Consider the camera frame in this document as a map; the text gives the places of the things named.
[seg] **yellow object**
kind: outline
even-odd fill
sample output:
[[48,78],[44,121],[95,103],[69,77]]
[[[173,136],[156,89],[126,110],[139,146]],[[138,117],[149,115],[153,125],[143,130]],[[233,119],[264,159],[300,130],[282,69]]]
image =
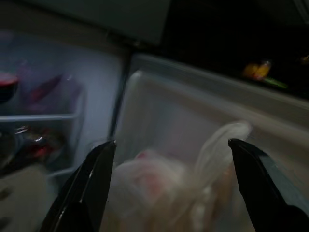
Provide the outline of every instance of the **yellow object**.
[[267,77],[269,70],[271,67],[271,63],[269,61],[265,61],[255,72],[253,75],[253,78],[257,81],[263,80],[265,77]]
[[245,70],[243,71],[243,75],[249,78],[252,78],[255,72],[258,70],[259,65],[250,63],[246,66]]

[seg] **black object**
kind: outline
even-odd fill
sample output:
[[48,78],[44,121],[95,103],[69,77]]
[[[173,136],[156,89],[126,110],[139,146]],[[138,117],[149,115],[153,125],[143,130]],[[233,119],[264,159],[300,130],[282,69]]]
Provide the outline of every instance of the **black object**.
[[1,173],[1,169],[10,163],[17,151],[17,144],[14,134],[0,130],[0,151]]
[[276,168],[275,162],[244,141],[231,139],[228,145],[233,152],[239,190],[256,232],[308,232],[309,219],[298,208],[308,209],[308,202],[296,188],[287,185],[289,180]]
[[16,93],[18,82],[9,84],[0,83],[0,104],[10,100]]
[[94,148],[67,180],[40,232],[98,232],[112,175],[116,144]]

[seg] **clear plastic bag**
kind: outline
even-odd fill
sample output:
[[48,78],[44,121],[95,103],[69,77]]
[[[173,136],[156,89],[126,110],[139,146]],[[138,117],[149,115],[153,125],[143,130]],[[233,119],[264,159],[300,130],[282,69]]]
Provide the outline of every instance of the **clear plastic bag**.
[[245,140],[244,121],[221,127],[203,145],[195,167],[155,151],[139,153],[112,174],[108,208],[123,231],[211,231],[236,182],[230,138]]
[[73,113],[82,91],[80,84],[69,74],[58,70],[53,63],[18,64],[20,103],[34,114]]

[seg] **dark background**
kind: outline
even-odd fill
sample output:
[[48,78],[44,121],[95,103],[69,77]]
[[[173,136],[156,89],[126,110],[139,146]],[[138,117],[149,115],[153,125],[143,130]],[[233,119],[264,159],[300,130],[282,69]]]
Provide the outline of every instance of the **dark background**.
[[309,65],[300,62],[308,42],[292,0],[174,0],[155,52],[235,78],[269,59],[269,76],[288,85],[281,91],[309,98]]

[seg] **refrigerator shelf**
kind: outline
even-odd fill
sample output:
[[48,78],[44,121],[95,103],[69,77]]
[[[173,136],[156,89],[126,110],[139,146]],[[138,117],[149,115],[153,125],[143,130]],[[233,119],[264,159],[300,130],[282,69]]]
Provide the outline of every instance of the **refrigerator shelf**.
[[51,114],[28,114],[18,108],[18,104],[14,103],[14,99],[5,104],[0,105],[0,123],[1,122],[31,122],[31,121],[56,121],[56,120],[75,120],[77,119],[85,105],[85,93],[82,89],[76,107],[73,112],[66,110],[66,107]]

